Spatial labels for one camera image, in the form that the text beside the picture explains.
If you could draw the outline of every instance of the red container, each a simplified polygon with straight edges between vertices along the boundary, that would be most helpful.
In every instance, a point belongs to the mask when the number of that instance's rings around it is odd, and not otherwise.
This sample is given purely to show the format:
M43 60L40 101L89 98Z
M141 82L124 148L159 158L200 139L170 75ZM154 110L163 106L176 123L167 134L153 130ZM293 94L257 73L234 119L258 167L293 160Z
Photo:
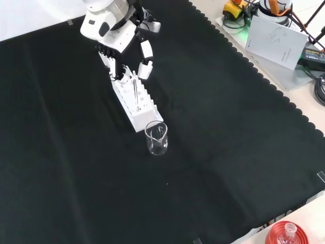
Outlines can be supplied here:
M275 223L271 230L269 231L266 239L265 239L265 244L278 244L278 236L279 234L282 232L282 231L285 231L285 224L286 223L292 223L292 222L289 222L289 221L280 221L280 222L277 222ZM298 240L299 240L299 244L309 244L309 241L308 241L308 237L306 235L306 233L303 231L303 229L295 224L296 227L297 227L297 232L296 232L296 236L298 237Z

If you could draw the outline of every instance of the paper sheet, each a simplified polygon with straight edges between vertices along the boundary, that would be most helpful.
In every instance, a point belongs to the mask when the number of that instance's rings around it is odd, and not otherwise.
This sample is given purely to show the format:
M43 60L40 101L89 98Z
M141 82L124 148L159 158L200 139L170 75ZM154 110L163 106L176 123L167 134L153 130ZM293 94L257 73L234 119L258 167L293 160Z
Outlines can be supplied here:
M245 49L294 70L307 39L304 33L254 16Z

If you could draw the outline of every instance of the black cloth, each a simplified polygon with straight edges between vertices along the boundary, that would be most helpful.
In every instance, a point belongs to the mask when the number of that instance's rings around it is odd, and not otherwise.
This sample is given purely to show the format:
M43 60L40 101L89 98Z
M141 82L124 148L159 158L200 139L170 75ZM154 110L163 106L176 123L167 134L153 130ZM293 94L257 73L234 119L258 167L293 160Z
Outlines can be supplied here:
M1 243L230 243L324 188L324 138L186 0L144 81L169 127L149 154L82 18L0 43ZM123 54L137 70L138 46Z

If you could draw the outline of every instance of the scalloped edge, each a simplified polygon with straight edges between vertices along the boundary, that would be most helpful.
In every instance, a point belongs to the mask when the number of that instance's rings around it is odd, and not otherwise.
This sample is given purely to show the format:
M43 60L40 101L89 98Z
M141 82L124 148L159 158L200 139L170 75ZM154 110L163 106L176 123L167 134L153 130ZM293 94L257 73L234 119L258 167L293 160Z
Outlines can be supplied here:
M214 24L212 24L212 22L209 20L208 17L205 16L204 13L202 13L199 9L197 9L197 7L196 7L196 6L195 6L195 5L194 5L190 0L185 0L185 1L188 2L189 6L191 6L192 9L195 10L196 13L198 13L198 14L199 14L203 19L206 20L207 24L209 24L209 25L210 25L210 26L211 26L215 31L217 31L220 35L223 36L224 39L227 40L227 42L229 43L231 49L232 49L233 51L235 51L235 52L237 53L238 56L240 56L239 58L244 59L245 63L247 63L248 65L250 65L250 66L253 68L253 71L254 71L258 76L261 77L261 79L263 80L263 82L266 83L266 84L268 85L268 87L269 87L271 90L273 90L273 92L275 93L276 96L281 96L281 98L282 98L283 100L285 100L285 102L287 102L288 106L294 108L294 111L295 111L296 113L298 113L298 114L302 117L302 119L306 122L306 127L307 127L308 129L312 129L312 131L313 131L313 133L315 134L316 138L317 138L317 139L320 138L321 140L319 140L319 141L320 141L321 143L323 143L324 146L325 146L325 139L324 139L325 135L324 135L324 133L323 133L321 130L316 129L316 125L315 125L314 123L312 123L312 122L309 121L309 118L303 114L302 110L299 109L299 108L297 108L296 104L295 104L295 103L292 103L292 102L290 101L290 98L286 97L286 96L283 94L283 92L280 91L280 90L278 90L278 88L277 88L275 85L271 84L271 82L270 82L267 78L265 78L264 75L263 75L262 73L260 73L260 72L258 71L258 69L255 67L254 63L252 63L252 62L249 60L249 58L244 57L244 55L243 55L241 52L239 52L239 51L237 50L236 47L233 46L233 43L232 43L231 41L229 41L229 39L228 39L228 38L227 38L223 33L221 33L221 31L218 30L217 27L216 27Z

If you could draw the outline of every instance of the white test tube rack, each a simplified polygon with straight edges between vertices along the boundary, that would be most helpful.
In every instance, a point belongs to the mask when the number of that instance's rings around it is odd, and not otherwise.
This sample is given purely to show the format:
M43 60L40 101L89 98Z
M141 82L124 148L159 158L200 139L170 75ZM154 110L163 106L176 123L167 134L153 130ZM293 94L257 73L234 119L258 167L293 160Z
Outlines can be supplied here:
M134 80L137 85L138 102ZM164 121L140 79L132 78L127 83L112 81L112 85L136 132L144 130L146 125L154 120Z

